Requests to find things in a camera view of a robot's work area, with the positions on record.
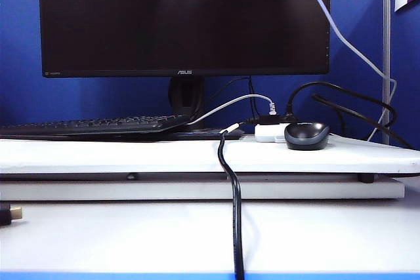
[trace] white power adapter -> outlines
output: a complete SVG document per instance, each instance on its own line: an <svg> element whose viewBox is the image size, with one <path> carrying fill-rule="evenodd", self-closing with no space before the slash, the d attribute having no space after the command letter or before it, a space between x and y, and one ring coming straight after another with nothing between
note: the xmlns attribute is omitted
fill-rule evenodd
<svg viewBox="0 0 420 280"><path fill-rule="evenodd" d="M277 142L285 143L284 129L289 123L277 125L257 125L255 126L255 140L257 142Z"/></svg>

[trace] blue fabric panel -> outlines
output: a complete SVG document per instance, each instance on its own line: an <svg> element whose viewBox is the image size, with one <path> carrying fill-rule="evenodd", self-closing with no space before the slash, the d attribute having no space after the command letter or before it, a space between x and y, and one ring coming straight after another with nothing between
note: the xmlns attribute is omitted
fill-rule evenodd
<svg viewBox="0 0 420 280"><path fill-rule="evenodd" d="M398 88L392 105L398 112L393 131L420 150L420 0L391 14L391 77Z"/></svg>
<svg viewBox="0 0 420 280"><path fill-rule="evenodd" d="M170 113L168 78L69 78L45 79L41 74L38 0L0 0L0 123L23 123ZM331 0L338 26L350 42L380 65L382 56L382 0ZM381 80L357 56L331 36L331 69L327 75L254 76L255 91L273 98L284 111L290 92L300 84L326 80L381 98ZM206 95L213 94L231 77L208 77ZM247 93L247 82L238 81L207 110ZM380 110L325 88L309 88L296 98L295 113L301 119L323 121L339 131L339 121L329 108L315 104L310 95L350 106L371 117ZM266 103L258 101L261 112ZM242 101L206 121L209 127L225 127L250 117L249 102ZM348 135L359 137L371 130L365 123L348 118Z"/></svg>
<svg viewBox="0 0 420 280"><path fill-rule="evenodd" d="M1 272L2 280L234 280L231 273ZM419 280L420 273L248 273L246 280Z"/></svg>

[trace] computer mouse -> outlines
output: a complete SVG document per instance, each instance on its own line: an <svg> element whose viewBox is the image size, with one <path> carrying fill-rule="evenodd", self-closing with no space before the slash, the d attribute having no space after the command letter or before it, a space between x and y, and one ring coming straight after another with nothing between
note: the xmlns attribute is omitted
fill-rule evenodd
<svg viewBox="0 0 420 280"><path fill-rule="evenodd" d="M323 123L303 121L286 126L284 138L292 150L321 150L327 146L329 127Z"/></svg>

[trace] computer monitor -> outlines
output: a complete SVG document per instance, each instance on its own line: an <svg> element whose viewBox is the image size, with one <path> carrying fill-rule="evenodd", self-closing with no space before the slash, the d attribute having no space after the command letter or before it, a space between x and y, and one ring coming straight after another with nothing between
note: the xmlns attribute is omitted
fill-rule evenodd
<svg viewBox="0 0 420 280"><path fill-rule="evenodd" d="M45 77L328 71L315 0L40 0L40 11Z"/></svg>

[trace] keyboard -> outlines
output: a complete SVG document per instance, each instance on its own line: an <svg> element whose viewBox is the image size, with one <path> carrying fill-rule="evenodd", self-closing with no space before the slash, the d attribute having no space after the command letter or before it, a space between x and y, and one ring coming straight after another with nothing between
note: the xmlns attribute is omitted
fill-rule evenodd
<svg viewBox="0 0 420 280"><path fill-rule="evenodd" d="M113 119L83 119L73 121L50 121L0 126L0 136L73 136L107 134L148 134L173 129L187 124L187 115L132 116Z"/></svg>

